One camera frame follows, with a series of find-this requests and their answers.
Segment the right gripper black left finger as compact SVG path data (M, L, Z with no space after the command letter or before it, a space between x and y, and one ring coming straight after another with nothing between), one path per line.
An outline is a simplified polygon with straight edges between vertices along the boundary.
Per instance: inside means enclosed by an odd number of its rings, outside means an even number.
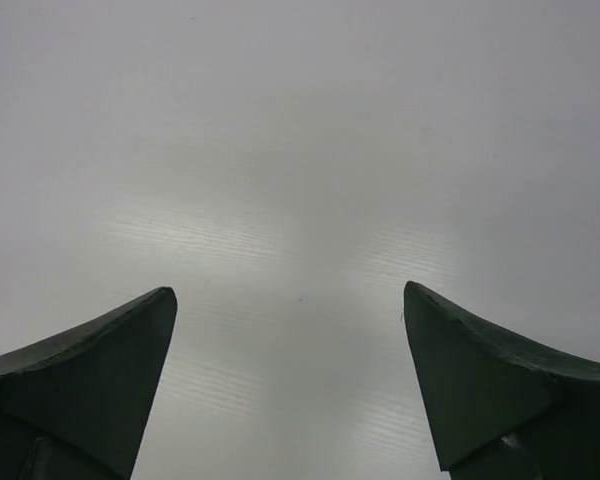
M0 355L0 479L128 479L177 314L170 287Z

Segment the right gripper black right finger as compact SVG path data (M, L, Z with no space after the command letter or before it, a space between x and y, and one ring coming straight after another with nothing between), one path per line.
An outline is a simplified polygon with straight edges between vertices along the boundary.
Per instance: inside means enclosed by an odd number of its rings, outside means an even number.
M600 362L404 288L407 340L441 471L453 479L600 479Z

